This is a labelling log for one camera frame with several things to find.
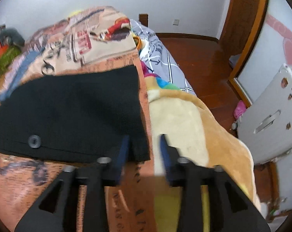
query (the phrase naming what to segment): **grey plaid bedsheet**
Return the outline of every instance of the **grey plaid bedsheet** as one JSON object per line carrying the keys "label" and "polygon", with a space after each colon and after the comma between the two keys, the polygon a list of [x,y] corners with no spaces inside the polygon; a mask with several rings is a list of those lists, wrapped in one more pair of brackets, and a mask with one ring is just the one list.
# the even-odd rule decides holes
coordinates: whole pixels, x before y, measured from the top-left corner
{"label": "grey plaid bedsheet", "polygon": [[141,39],[149,42],[148,51],[142,51],[140,59],[144,61],[150,72],[156,73],[163,80],[171,82],[181,90],[195,95],[184,73],[175,62],[170,52],[150,28],[142,25],[139,21],[130,20],[133,32]]}

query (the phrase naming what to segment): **black fabric button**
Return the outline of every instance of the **black fabric button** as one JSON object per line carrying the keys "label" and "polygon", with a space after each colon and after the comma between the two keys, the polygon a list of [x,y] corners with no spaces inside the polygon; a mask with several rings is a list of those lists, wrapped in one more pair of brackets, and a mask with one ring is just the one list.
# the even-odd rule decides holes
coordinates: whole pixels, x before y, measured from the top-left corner
{"label": "black fabric button", "polygon": [[28,139],[31,148],[39,148],[41,146],[41,138],[38,135],[31,135]]}

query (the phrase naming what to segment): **green cloth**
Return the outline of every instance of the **green cloth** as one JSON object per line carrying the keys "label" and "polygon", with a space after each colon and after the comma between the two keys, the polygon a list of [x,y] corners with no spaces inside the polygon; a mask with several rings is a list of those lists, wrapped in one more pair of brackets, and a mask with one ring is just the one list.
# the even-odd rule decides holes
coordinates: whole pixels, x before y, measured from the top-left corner
{"label": "green cloth", "polygon": [[0,57],[0,76],[2,76],[12,63],[12,61],[21,54],[21,50],[17,46],[11,46]]}
{"label": "green cloth", "polygon": [[163,89],[168,89],[168,90],[180,90],[176,85],[168,83],[166,86],[163,87]]}

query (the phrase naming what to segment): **baseboard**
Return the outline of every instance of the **baseboard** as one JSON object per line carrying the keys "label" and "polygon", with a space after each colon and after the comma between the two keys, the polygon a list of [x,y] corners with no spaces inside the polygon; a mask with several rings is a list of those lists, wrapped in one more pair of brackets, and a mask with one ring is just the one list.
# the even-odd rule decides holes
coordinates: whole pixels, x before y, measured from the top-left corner
{"label": "baseboard", "polygon": [[156,33],[158,38],[192,38],[192,39],[201,39],[208,40],[218,43],[218,39],[211,36],[201,36],[196,34],[185,34],[185,33]]}

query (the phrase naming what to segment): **pink fabric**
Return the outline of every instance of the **pink fabric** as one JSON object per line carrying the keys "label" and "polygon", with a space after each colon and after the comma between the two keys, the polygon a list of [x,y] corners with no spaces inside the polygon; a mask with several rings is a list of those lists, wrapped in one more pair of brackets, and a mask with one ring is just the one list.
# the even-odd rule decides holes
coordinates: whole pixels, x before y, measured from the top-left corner
{"label": "pink fabric", "polygon": [[142,65],[142,70],[143,70],[143,74],[144,74],[144,77],[159,77],[156,73],[150,73],[148,71],[148,68],[146,66],[146,64],[141,60],[141,65]]}
{"label": "pink fabric", "polygon": [[246,106],[244,102],[241,100],[239,101],[239,103],[237,104],[234,110],[234,113],[233,113],[234,118],[237,120],[245,111],[246,111]]}

